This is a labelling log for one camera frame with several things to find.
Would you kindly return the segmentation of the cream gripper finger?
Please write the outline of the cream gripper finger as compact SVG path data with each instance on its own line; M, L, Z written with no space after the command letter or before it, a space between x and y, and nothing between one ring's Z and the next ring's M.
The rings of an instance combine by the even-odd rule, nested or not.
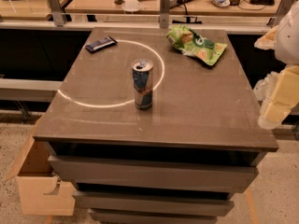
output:
M299 66L287 65L269 81L258 124L266 130L275 129L299 104Z
M265 35L256 40L254 47L264 50L273 49L275 47L277 30L277 26L271 28Z

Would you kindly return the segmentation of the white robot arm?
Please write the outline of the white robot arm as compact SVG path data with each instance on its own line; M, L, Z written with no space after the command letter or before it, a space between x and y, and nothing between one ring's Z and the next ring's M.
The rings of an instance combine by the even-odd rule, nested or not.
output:
M286 64L279 74L268 78L260 109L259 126L271 130L299 103L299 1L277 26L254 43L254 47L272 49L276 59Z

